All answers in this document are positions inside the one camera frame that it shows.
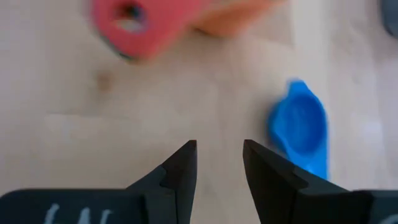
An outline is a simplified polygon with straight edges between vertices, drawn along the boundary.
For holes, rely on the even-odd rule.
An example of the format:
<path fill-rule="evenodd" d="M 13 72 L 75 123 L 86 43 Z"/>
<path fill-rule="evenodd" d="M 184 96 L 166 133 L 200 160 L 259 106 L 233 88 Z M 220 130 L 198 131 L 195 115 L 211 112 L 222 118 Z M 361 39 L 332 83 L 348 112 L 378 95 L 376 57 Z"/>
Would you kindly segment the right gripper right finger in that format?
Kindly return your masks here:
<path fill-rule="evenodd" d="M 246 179 L 261 224 L 347 224 L 347 190 L 313 175 L 253 140 L 245 140 Z"/>

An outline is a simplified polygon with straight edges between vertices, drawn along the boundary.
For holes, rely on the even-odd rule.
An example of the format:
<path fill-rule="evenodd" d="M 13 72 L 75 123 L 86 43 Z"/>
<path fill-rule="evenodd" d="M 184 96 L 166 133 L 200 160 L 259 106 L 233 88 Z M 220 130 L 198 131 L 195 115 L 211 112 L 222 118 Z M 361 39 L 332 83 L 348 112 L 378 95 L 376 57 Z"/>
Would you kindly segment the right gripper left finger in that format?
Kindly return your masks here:
<path fill-rule="evenodd" d="M 190 224 L 197 184 L 197 142 L 189 140 L 150 173 L 131 184 L 131 224 Z"/>

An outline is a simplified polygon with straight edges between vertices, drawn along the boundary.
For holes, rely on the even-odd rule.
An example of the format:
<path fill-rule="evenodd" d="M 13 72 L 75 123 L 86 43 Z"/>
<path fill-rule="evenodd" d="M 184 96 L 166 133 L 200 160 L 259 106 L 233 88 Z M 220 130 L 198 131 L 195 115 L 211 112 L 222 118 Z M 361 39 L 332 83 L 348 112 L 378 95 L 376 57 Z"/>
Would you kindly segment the blue measuring cup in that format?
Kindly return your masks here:
<path fill-rule="evenodd" d="M 303 80 L 292 80 L 268 119 L 271 142 L 296 166 L 328 179 L 328 120 L 318 97 Z"/>

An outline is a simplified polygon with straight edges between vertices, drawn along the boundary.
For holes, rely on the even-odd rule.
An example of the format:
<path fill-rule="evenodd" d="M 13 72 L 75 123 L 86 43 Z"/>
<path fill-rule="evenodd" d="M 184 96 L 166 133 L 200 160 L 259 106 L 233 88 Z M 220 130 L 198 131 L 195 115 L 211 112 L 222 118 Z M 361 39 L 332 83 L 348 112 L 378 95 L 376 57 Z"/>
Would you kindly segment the red measuring cup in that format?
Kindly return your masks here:
<path fill-rule="evenodd" d="M 173 42 L 213 0 L 88 0 L 91 22 L 128 60 L 145 60 Z"/>

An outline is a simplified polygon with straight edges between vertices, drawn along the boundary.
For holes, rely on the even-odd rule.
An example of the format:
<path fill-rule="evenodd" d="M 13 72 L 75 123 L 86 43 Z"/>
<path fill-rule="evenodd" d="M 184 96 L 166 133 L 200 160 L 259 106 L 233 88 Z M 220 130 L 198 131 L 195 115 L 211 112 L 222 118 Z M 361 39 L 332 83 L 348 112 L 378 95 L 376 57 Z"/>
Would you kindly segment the orange measuring cup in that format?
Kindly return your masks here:
<path fill-rule="evenodd" d="M 217 0 L 193 23 L 200 32 L 214 37 L 232 37 L 286 0 Z"/>

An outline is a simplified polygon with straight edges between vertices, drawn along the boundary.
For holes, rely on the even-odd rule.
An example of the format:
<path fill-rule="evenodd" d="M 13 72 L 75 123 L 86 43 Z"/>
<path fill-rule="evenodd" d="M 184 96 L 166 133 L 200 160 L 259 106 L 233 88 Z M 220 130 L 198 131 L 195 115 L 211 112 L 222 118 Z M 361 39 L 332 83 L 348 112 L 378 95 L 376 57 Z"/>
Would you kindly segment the grey translucent basket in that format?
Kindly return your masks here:
<path fill-rule="evenodd" d="M 398 39 L 398 0 L 381 0 L 381 17 L 386 32 Z"/>

